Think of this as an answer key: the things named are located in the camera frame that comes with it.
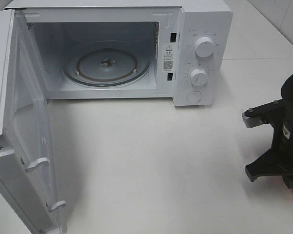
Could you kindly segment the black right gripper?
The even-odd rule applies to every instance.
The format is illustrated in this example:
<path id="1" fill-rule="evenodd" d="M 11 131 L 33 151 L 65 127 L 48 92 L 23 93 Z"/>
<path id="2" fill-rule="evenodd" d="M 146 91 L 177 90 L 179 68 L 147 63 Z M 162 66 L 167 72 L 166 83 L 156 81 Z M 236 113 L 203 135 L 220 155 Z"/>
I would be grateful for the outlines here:
<path id="1" fill-rule="evenodd" d="M 266 151 L 257 160 L 245 166 L 251 182 L 261 176 L 282 176 L 284 184 L 293 188 L 293 106 L 273 104 L 274 128 L 271 151 Z"/>

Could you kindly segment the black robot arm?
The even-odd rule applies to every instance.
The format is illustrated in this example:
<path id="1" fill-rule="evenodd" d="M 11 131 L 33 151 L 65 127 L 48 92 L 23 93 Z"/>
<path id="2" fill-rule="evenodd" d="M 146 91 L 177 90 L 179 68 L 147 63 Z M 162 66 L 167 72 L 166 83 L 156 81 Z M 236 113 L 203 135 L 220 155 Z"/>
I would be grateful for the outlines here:
<path id="1" fill-rule="evenodd" d="M 293 74 L 281 88 L 280 100 L 250 108 L 242 113 L 247 128 L 263 124 L 273 127 L 272 146 L 253 163 L 245 166 L 249 180 L 261 176 L 281 176 L 293 188 Z"/>

